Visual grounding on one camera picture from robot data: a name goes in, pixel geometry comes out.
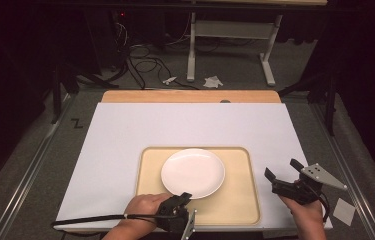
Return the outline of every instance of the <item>white table surface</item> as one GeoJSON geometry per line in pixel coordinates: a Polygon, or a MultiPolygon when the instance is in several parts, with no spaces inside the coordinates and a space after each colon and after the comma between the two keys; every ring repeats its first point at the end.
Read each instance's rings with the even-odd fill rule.
{"type": "MultiPolygon", "coordinates": [[[[245,148],[259,192],[258,224],[197,226],[198,231],[296,228],[264,176],[268,167],[278,179],[293,182],[299,173],[290,166],[291,158],[308,165],[287,108],[280,103],[99,103],[56,220],[123,213],[135,194],[143,150],[179,146],[245,148]]],[[[117,223],[55,228],[107,231],[117,223]]],[[[332,228],[330,221],[326,228],[332,228]]]]}

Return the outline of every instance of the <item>wooden tray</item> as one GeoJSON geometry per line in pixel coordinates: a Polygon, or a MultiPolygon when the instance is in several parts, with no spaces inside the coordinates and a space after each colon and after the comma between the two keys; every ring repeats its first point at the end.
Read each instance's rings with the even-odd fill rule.
{"type": "MultiPolygon", "coordinates": [[[[151,147],[143,151],[136,194],[168,192],[161,169],[174,153],[186,147],[151,147]]],[[[202,148],[216,154],[225,166],[225,179],[212,195],[194,199],[188,209],[197,209],[196,225],[253,225],[260,220],[258,191],[249,153],[240,147],[202,148]]]]}

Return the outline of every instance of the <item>human hand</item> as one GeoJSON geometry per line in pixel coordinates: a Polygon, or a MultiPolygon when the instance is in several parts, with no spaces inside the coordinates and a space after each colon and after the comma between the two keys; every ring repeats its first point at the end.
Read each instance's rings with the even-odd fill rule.
{"type": "Polygon", "coordinates": [[[322,207],[319,201],[300,205],[295,200],[279,196],[290,209],[302,240],[325,240],[322,207]]]}
{"type": "MultiPolygon", "coordinates": [[[[126,214],[150,214],[154,215],[158,211],[159,205],[170,198],[169,193],[147,194],[135,196],[128,203],[125,209],[126,214]]],[[[117,226],[112,228],[103,238],[104,240],[135,240],[149,234],[156,228],[155,219],[124,219],[117,226]]]]}

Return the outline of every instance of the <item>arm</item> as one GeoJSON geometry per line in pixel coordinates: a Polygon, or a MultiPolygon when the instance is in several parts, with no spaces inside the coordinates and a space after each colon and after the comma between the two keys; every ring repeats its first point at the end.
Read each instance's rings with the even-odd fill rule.
{"type": "MultiPolygon", "coordinates": [[[[171,197],[171,194],[147,194],[134,197],[125,209],[127,214],[155,214],[161,202],[171,197]]],[[[139,219],[124,219],[112,228],[103,240],[137,240],[149,234],[156,228],[154,219],[144,221],[139,219]]]]}
{"type": "Polygon", "coordinates": [[[326,240],[319,201],[300,205],[292,199],[279,197],[290,209],[301,240],[326,240]]]}

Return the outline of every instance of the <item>plate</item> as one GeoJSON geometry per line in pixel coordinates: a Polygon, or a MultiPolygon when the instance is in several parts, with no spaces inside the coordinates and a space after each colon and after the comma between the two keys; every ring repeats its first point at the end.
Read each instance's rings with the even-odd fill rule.
{"type": "Polygon", "coordinates": [[[192,194],[191,199],[214,193],[225,178],[225,167],[214,153],[199,149],[184,149],[171,155],[161,170],[163,185],[169,192],[192,194]]]}

